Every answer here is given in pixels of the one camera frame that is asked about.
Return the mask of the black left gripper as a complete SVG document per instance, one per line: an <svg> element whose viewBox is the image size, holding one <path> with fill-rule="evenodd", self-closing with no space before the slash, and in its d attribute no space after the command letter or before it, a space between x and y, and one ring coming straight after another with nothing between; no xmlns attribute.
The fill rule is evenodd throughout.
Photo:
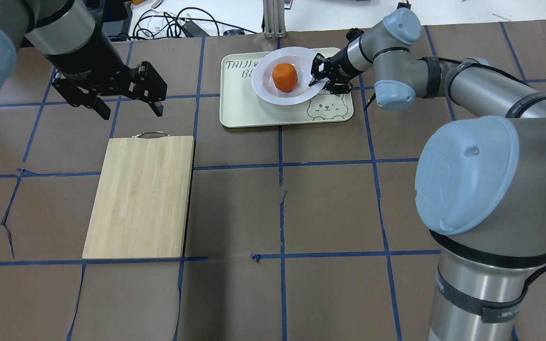
<svg viewBox="0 0 546 341"><path fill-rule="evenodd" d="M87 45L69 54L52 56L57 69L52 85L70 106L84 106L109 120L111 110L102 98L123 96L142 101L157 117L163 116L167 83L150 62L130 68L111 46L93 51L89 48Z"/></svg>

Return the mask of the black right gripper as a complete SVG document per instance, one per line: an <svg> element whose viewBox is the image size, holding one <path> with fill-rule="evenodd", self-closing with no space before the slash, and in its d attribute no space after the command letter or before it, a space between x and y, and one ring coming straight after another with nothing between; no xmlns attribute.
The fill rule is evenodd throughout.
<svg viewBox="0 0 546 341"><path fill-rule="evenodd" d="M331 94L347 94L353 88L351 80L363 72L349 60L347 47L329 58L318 53L312 61L308 86L320 87Z"/></svg>

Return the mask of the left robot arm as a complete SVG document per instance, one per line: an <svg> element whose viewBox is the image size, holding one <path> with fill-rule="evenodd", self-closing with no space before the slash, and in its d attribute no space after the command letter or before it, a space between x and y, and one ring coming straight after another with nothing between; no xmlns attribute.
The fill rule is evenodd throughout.
<svg viewBox="0 0 546 341"><path fill-rule="evenodd" d="M128 67L82 0L0 0L0 90L28 40L55 67L53 86L73 107L109 119L104 96L124 96L163 115L167 84L152 64Z"/></svg>

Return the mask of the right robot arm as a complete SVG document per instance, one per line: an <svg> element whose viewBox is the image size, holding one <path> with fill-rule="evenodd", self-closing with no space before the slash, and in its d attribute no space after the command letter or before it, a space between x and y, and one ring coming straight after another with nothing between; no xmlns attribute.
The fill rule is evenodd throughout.
<svg viewBox="0 0 546 341"><path fill-rule="evenodd" d="M423 147L415 203L440 247L429 341L507 341L530 285L546 272L546 93L477 58L411 57L422 24L407 4L347 46L311 61L333 94L375 73L373 100L404 110L447 97L474 119Z"/></svg>

